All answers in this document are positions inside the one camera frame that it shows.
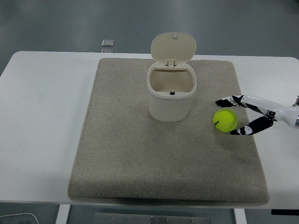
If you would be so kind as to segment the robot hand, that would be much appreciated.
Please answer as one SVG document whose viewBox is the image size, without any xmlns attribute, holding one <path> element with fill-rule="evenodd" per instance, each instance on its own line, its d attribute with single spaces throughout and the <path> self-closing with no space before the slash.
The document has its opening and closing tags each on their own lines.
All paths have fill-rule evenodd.
<svg viewBox="0 0 299 224">
<path fill-rule="evenodd" d="M 231 135 L 254 135 L 273 126 L 275 121 L 283 121 L 289 127 L 299 127 L 299 100 L 293 106 L 286 107 L 279 103 L 250 95 L 228 96 L 215 101 L 222 108 L 241 106 L 262 114 L 246 126 L 230 132 Z"/>
</svg>

